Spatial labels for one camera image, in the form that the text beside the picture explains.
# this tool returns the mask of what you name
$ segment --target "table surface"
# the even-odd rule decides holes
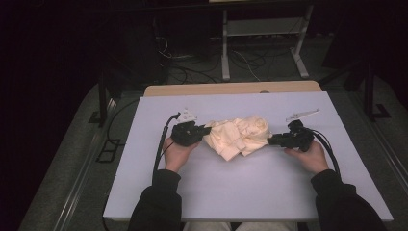
[[[267,120],[272,133],[288,132],[285,119],[291,113],[319,108],[320,113],[302,119],[303,123],[330,140],[344,181],[356,185],[359,194],[382,219],[393,219],[327,93],[316,88],[314,82],[306,82],[302,85],[305,91],[300,87],[291,88],[297,83],[254,83],[247,84],[248,88],[245,84],[223,84],[223,88],[214,88],[215,93],[203,88],[201,95],[187,95],[189,90],[197,94],[196,85],[151,87],[135,113],[104,217],[130,218],[142,190],[151,183],[163,126],[171,115],[188,107],[198,116],[197,124],[256,114]],[[272,92],[277,86],[280,86],[278,92],[254,93]],[[239,94],[238,87],[245,93]],[[285,92],[291,89],[299,92]],[[281,147],[265,146],[247,157],[239,155],[225,162],[203,141],[179,174],[182,176],[178,193],[183,198],[183,220],[299,221],[318,218],[311,174],[298,160],[284,154]]]

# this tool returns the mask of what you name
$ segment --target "crumpled cloth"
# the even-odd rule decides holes
[[[268,123],[256,115],[223,121],[210,121],[205,127],[212,127],[204,141],[226,161],[243,154],[247,156],[268,143],[271,137]]]

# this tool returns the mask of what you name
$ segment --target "cable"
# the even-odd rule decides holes
[[[159,147],[157,149],[157,153],[156,153],[156,160],[154,162],[154,166],[153,166],[153,177],[152,177],[152,183],[153,183],[153,179],[156,176],[156,172],[157,172],[157,168],[159,167],[159,162],[160,159],[162,159],[162,148],[163,148],[163,143],[165,142],[165,138],[166,138],[166,134],[167,134],[167,130],[168,130],[168,124],[175,118],[177,119],[180,116],[180,113],[178,113],[177,115],[173,115],[171,118],[168,119],[165,127],[163,128],[163,133],[162,136],[160,138],[160,142],[159,142]]]
[[[104,211],[106,209],[106,205],[108,204],[108,199],[109,199],[109,194],[106,195],[106,200],[105,200],[105,203],[104,203],[103,209],[102,209],[102,225],[103,225],[103,228],[105,229],[105,231],[109,231],[109,228],[106,225],[105,218],[103,217],[103,213],[104,213]]]
[[[339,174],[339,177],[342,178],[342,175],[340,174],[340,168],[339,168],[339,164],[336,160],[336,157],[334,156],[333,153],[333,149],[330,145],[329,140],[319,131],[313,130],[313,129],[309,129],[309,128],[304,128],[307,131],[310,131],[313,133],[313,135],[321,142],[321,144],[324,146],[324,148],[326,149],[327,153],[329,154],[329,157],[333,163],[333,167],[334,170]]]
[[[165,155],[166,151],[174,144],[174,141],[162,152],[162,155],[160,155],[160,159],[162,159],[163,155]]]
[[[119,115],[119,114],[120,114],[123,110],[125,110],[127,107],[129,107],[130,105],[132,105],[132,104],[134,104],[134,103],[136,103],[136,102],[138,102],[138,101],[139,101],[139,99],[136,99],[136,100],[134,100],[134,101],[132,101],[132,102],[126,104],[125,106],[123,106],[123,108],[121,108],[119,111],[117,111],[117,113],[114,114],[114,117],[112,118],[111,122],[109,123],[108,130],[107,130],[107,132],[106,132],[106,137],[107,137],[107,141],[108,141],[108,142],[110,142],[111,144],[116,145],[116,146],[124,146],[124,145],[126,145],[126,143],[115,143],[115,142],[113,142],[113,140],[111,139],[111,135],[110,135],[110,133],[111,133],[111,127],[112,127],[112,124],[113,124],[115,118],[117,117],[117,115]]]
[[[246,60],[246,58],[245,58],[242,54],[238,53],[237,51],[233,51],[233,52],[239,54],[239,55],[246,61],[246,64],[248,65],[248,68],[249,68],[249,71],[252,73],[252,75],[253,75],[259,82],[262,82],[262,81],[254,74],[254,72],[252,72],[252,68],[251,68],[251,66],[249,65],[249,63],[248,63],[248,61]]]

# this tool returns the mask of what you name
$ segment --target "black wire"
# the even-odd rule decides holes
[[[159,167],[160,159],[162,159],[162,154],[161,153],[162,153],[163,143],[165,142],[165,138],[166,138],[166,134],[167,134],[167,130],[168,130],[168,124],[174,118],[177,119],[179,116],[180,116],[180,113],[178,113],[177,115],[173,115],[171,118],[168,119],[165,127],[163,128],[163,133],[162,133],[162,136],[160,138],[159,147],[158,147],[157,153],[156,153],[156,160],[154,162],[152,183],[153,183],[153,179],[155,178],[157,168]]]
[[[166,151],[174,144],[174,141],[162,152],[162,155],[160,155],[160,159],[162,159],[163,155],[165,155]]]
[[[186,67],[183,67],[183,66],[178,66],[178,65],[173,66],[173,68],[183,69],[183,70],[191,71],[191,72],[194,72],[194,73],[197,73],[197,74],[201,74],[201,75],[204,75],[205,77],[209,78],[210,80],[212,80],[214,83],[218,83],[217,78],[212,77],[212,76],[210,76],[210,75],[208,75],[208,74],[206,74],[204,72],[201,72],[201,71],[198,71],[198,70],[193,70],[193,69],[186,68]]]
[[[330,146],[330,143],[326,142],[324,139],[327,140],[326,137],[324,137],[324,139],[321,137],[323,136],[323,134],[321,134],[320,132],[313,132],[313,134],[315,135],[315,137],[321,142],[321,144],[324,146],[324,148],[326,149],[327,153],[330,156],[330,159],[333,163],[333,167],[334,170],[339,174],[339,177],[342,178],[342,175],[340,174],[340,169],[339,169],[339,164],[337,163],[336,157],[334,156],[333,153],[333,149]]]
[[[104,203],[103,209],[102,209],[102,225],[103,225],[103,228],[105,229],[105,231],[109,231],[109,228],[108,228],[108,226],[106,225],[105,218],[103,217],[103,213],[104,213],[104,211],[105,211],[105,209],[106,209],[106,205],[108,204],[108,199],[109,199],[109,195],[107,194],[106,200],[105,200],[105,203]]]
[[[136,100],[134,100],[134,101],[132,101],[132,102],[126,104],[125,106],[123,106],[123,108],[121,108],[119,111],[117,111],[117,113],[115,113],[114,117],[112,118],[111,122],[109,123],[108,131],[106,132],[106,137],[107,137],[107,141],[108,141],[108,142],[110,142],[111,144],[116,145],[116,146],[124,146],[124,145],[126,145],[126,143],[115,143],[115,142],[113,142],[113,140],[111,139],[110,133],[111,133],[112,123],[114,122],[114,120],[115,120],[115,118],[117,117],[117,115],[119,115],[119,114],[120,114],[123,110],[125,110],[127,107],[129,107],[130,105],[132,105],[132,104],[134,104],[134,103],[136,103],[136,102],[138,102],[138,101],[139,101],[139,99],[136,99]]]

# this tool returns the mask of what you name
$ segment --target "dark jacket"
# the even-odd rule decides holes
[[[130,220],[129,230],[179,231],[181,197],[177,194],[180,176],[159,170],[152,186],[141,194]],[[312,178],[318,196],[316,206],[323,231],[386,230],[372,207],[357,195],[356,188],[344,184],[333,170]]]

